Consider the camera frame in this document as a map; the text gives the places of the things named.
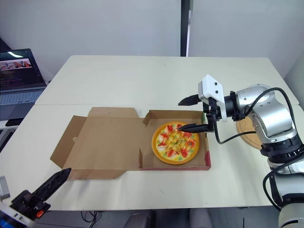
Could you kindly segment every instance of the cable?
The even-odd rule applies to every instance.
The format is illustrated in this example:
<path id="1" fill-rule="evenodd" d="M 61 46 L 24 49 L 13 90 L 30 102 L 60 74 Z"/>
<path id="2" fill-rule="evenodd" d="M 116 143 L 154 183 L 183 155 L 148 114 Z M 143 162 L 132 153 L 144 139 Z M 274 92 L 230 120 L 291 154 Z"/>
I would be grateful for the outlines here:
<path id="1" fill-rule="evenodd" d="M 287 102 L 287 105 L 288 105 L 288 109 L 289 109 L 289 113 L 290 113 L 290 116 L 291 116 L 291 119 L 292 121 L 294 122 L 294 127 L 296 129 L 296 125 L 295 125 L 295 116 L 294 116 L 294 111 L 293 111 L 293 108 L 292 108 L 292 105 L 289 101 L 289 98 L 287 96 L 287 94 L 285 93 L 285 91 L 281 88 L 278 88 L 278 87 L 274 87 L 274 88 L 270 88 L 268 90 L 265 90 L 264 92 L 262 92 L 255 100 L 254 102 L 252 103 L 252 105 L 249 107 L 249 109 L 247 110 L 245 116 L 248 116 L 249 113 L 252 111 L 253 107 L 257 104 L 257 102 L 267 93 L 271 92 L 271 91 L 279 91 L 283 97 L 285 98 L 286 102 Z M 298 156 L 294 157 L 292 160 L 290 160 L 289 162 L 286 162 L 282 165 L 280 165 L 279 167 L 271 170 L 263 179 L 263 190 L 264 190 L 264 193 L 266 194 L 267 198 L 269 199 L 269 201 L 271 202 L 271 204 L 278 210 L 278 211 L 281 211 L 280 207 L 272 200 L 272 198 L 270 197 L 270 195 L 268 194 L 268 191 L 266 189 L 266 181 L 270 178 L 270 177 L 273 177 L 273 175 L 278 172 L 280 169 L 288 166 L 288 165 L 291 165 L 292 163 L 300 160 L 304 158 L 304 153 L 301 153 L 299 154 Z"/>
<path id="2" fill-rule="evenodd" d="M 87 211 L 86 211 L 86 213 L 85 213 L 85 216 L 83 216 L 83 214 L 82 214 L 82 211 L 80 212 L 81 213 L 81 218 L 82 218 L 82 220 L 83 221 L 85 221 L 85 222 L 93 222 L 94 221 L 94 216 L 93 216 L 93 218 L 92 218 L 92 220 L 91 221 L 88 221 L 88 220 L 86 220 L 86 214 L 87 214 Z"/>
<path id="3" fill-rule="evenodd" d="M 88 211 L 86 211 L 85 215 L 83 215 L 82 211 L 80 213 L 83 221 L 90 223 L 88 228 L 92 228 L 96 224 L 96 222 L 102 217 L 102 211 L 94 211 L 94 212 L 89 211 L 89 213 L 93 216 L 92 220 L 86 219 L 86 215 Z"/>
<path id="4" fill-rule="evenodd" d="M 239 136 L 244 135 L 244 134 L 255 134 L 255 133 L 256 133 L 255 131 L 251 131 L 251 132 L 242 132 L 242 133 L 233 135 L 233 136 L 231 136 L 230 138 L 227 138 L 226 140 L 224 140 L 224 141 L 221 142 L 221 141 L 219 140 L 219 133 L 218 133 L 218 126 L 217 126 L 217 117 L 216 117 L 216 114 L 213 114 L 213 115 L 212 115 L 212 118 L 213 118 L 213 128 L 214 128 L 215 138 L 217 139 L 217 142 L 218 142 L 219 144 L 224 144 L 224 143 L 230 141 L 231 139 L 234 139 L 234 138 L 239 137 Z"/>
<path id="5" fill-rule="evenodd" d="M 285 91 L 279 87 L 274 87 L 274 88 L 270 88 L 268 90 L 265 90 L 264 92 L 262 92 L 256 99 L 255 101 L 252 103 L 252 105 L 249 107 L 249 109 L 247 110 L 245 116 L 248 116 L 249 113 L 252 111 L 253 107 L 256 105 L 256 103 L 267 93 L 271 92 L 271 91 L 279 91 L 281 92 L 281 94 L 284 96 L 286 102 L 287 102 L 287 105 L 288 105 L 288 108 L 289 108 L 289 112 L 290 112 L 290 116 L 291 116 L 291 119 L 293 120 L 293 122 L 295 122 L 295 118 L 294 118 L 294 111 L 293 111 L 293 108 L 291 106 L 291 103 L 289 101 L 289 98 L 287 96 L 287 94 L 285 93 Z"/>
<path id="6" fill-rule="evenodd" d="M 278 172 L 280 169 L 282 169 L 282 168 L 284 168 L 284 167 L 286 167 L 286 166 L 288 166 L 288 165 L 291 165 L 292 163 L 295 163 L 295 162 L 297 162 L 297 161 L 299 161 L 299 160 L 301 160 L 301 159 L 303 159 L 303 158 L 304 158 L 304 153 L 299 154 L 298 156 L 294 157 L 294 158 L 293 158 L 292 160 L 290 160 L 289 162 L 286 162 L 286 163 L 280 165 L 279 167 L 277 167 L 277 168 L 271 170 L 271 171 L 264 177 L 264 179 L 263 179 L 263 190 L 264 190 L 264 192 L 265 192 L 267 198 L 268 198 L 269 201 L 271 202 L 271 204 L 272 204 L 278 211 L 281 211 L 281 209 L 279 208 L 278 205 L 276 205 L 275 202 L 273 202 L 273 200 L 271 199 L 270 195 L 268 194 L 267 189 L 266 189 L 266 181 L 267 181 L 268 178 L 272 177 L 272 176 L 273 176 L 276 172 Z"/>

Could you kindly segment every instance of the tomato slice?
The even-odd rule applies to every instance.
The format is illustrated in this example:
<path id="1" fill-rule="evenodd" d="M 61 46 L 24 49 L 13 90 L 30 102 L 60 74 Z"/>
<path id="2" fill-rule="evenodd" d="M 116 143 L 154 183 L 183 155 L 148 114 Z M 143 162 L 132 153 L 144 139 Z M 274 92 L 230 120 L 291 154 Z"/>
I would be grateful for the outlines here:
<path id="1" fill-rule="evenodd" d="M 185 137 L 190 137 L 190 136 L 192 136 L 192 134 L 190 132 L 184 132 L 184 136 Z"/>
<path id="2" fill-rule="evenodd" d="M 175 150 L 171 149 L 168 153 L 167 153 L 167 157 L 171 157 L 174 154 Z"/>
<path id="3" fill-rule="evenodd" d="M 171 125 L 168 125 L 167 128 L 168 128 L 168 131 L 169 131 L 169 132 L 172 132 L 172 131 L 173 131 L 173 127 L 172 127 Z"/>
<path id="4" fill-rule="evenodd" d="M 188 141 L 187 142 L 187 145 L 191 146 L 191 147 L 194 147 L 194 141 Z"/>
<path id="5" fill-rule="evenodd" d="M 187 151 L 186 149 L 181 149 L 180 152 L 181 152 L 181 155 L 182 155 L 184 158 L 187 157 L 188 151 Z"/>
<path id="6" fill-rule="evenodd" d="M 166 144 L 164 142 L 161 142 L 160 144 L 158 144 L 158 146 L 165 146 Z"/>
<path id="7" fill-rule="evenodd" d="M 168 138 L 168 135 L 166 133 L 161 133 L 161 136 L 164 138 Z"/>

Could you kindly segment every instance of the pizza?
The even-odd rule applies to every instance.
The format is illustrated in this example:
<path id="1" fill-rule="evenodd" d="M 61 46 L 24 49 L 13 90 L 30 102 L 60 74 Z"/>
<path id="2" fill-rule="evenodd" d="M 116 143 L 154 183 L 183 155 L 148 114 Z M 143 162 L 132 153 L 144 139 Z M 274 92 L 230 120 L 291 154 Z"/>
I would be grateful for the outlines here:
<path id="1" fill-rule="evenodd" d="M 200 139 L 197 133 L 179 131 L 184 122 L 168 122 L 153 135 L 153 152 L 161 161 L 169 164 L 184 164 L 198 152 Z"/>

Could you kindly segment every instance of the pizza box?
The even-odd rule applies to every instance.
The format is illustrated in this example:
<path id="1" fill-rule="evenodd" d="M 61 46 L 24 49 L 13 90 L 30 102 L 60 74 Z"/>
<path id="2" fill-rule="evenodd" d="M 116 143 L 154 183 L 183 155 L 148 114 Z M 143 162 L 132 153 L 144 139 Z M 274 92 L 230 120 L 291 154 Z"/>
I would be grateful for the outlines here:
<path id="1" fill-rule="evenodd" d="M 185 164 L 166 164 L 154 155 L 154 132 L 177 120 L 200 124 L 202 112 L 150 110 L 139 118 L 134 108 L 93 107 L 88 117 L 72 117 L 50 159 L 62 169 L 72 168 L 74 180 L 115 179 L 128 170 L 208 170 L 206 133 L 200 133 L 199 151 Z"/>

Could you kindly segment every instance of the round wooden board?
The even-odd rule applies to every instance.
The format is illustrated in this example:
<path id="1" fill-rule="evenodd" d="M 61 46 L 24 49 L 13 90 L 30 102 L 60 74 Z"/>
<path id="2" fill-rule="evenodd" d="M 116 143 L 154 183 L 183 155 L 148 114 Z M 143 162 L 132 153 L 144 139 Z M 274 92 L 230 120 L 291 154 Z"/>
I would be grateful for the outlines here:
<path id="1" fill-rule="evenodd" d="M 245 119 L 241 121 L 236 122 L 237 132 L 243 133 L 243 132 L 249 132 L 249 131 L 255 131 L 254 127 L 252 126 L 252 121 L 249 117 L 246 117 Z M 261 149 L 261 141 L 258 138 L 257 134 L 244 134 L 241 136 L 242 139 L 247 142 L 250 146 Z"/>

